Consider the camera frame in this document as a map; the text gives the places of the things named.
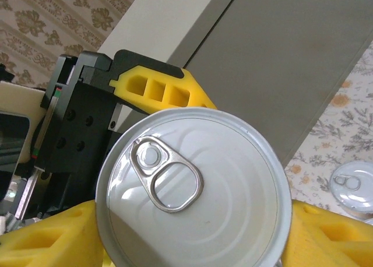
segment can rim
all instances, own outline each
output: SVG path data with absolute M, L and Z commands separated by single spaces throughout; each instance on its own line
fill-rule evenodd
M 277 214 L 272 238 L 264 250 L 262 257 L 254 266 L 274 266 L 281 257 L 290 231 L 292 204 L 287 178 L 275 152 L 266 139 L 257 130 L 236 116 L 223 111 L 192 107 L 173 108 L 159 111 L 136 123 L 130 127 L 115 143 L 105 159 L 105 162 L 103 163 L 96 187 L 96 219 L 98 233 L 101 237 L 103 245 L 115 264 L 120 263 L 120 265 L 123 267 L 134 266 L 130 258 L 128 258 L 128 256 L 120 249 L 119 243 L 115 238 L 114 231 L 111 225 L 109 225 L 111 222 L 109 214 L 110 210 L 108 208 L 107 188 L 111 176 L 111 170 L 108 169 L 112 169 L 115 166 L 117 159 L 120 157 L 121 153 L 125 151 L 124 148 L 129 139 L 135 136 L 136 133 L 138 133 L 138 130 L 145 126 L 149 126 L 149 124 L 154 122 L 157 118 L 171 117 L 172 115 L 176 114 L 180 115 L 180 113 L 184 113 L 185 116 L 195 114 L 196 117 L 198 117 L 198 115 L 201 115 L 203 112 L 208 112 L 208 115 L 212 118 L 216 117 L 221 119 L 221 116 L 223 115 L 238 129 L 250 134 L 253 139 L 253 145 L 255 145 L 258 151 L 261 152 L 263 157 L 265 157 L 265 160 L 268 162 L 268 167 L 273 174 L 276 195 L 279 197 L 277 198 L 277 211 L 280 212 L 280 214 Z
M 341 197 L 335 192 L 334 190 L 334 186 L 335 183 L 332 182 L 332 179 L 334 178 L 335 174 L 340 171 L 341 168 L 343 167 L 347 167 L 347 166 L 350 166 L 350 165 L 354 165 L 354 164 L 367 164 L 369 166 L 372 166 L 373 164 L 370 163 L 370 162 L 366 162 L 366 161 L 363 161 L 363 160 L 354 160 L 354 161 L 350 161 L 350 162 L 347 162 L 347 163 L 344 163 L 342 165 L 340 165 L 339 167 L 337 167 L 334 172 L 330 175 L 330 179 L 329 179 L 329 184 L 331 185 L 330 186 L 330 191 L 333 195 L 333 197 L 335 198 L 335 200 L 338 201 L 338 203 L 343 207 L 343 208 L 346 208 L 352 212 L 357 212 L 357 213 L 362 213 L 364 215 L 371 215 L 373 213 L 373 206 L 370 207 L 370 210 L 364 210 L 364 208 L 368 208 L 368 207 L 364 207 L 364 208 L 359 208 L 359 207 L 356 207 L 356 208 L 352 208 L 351 206 L 345 204 L 345 202 L 342 202 L 342 199 Z

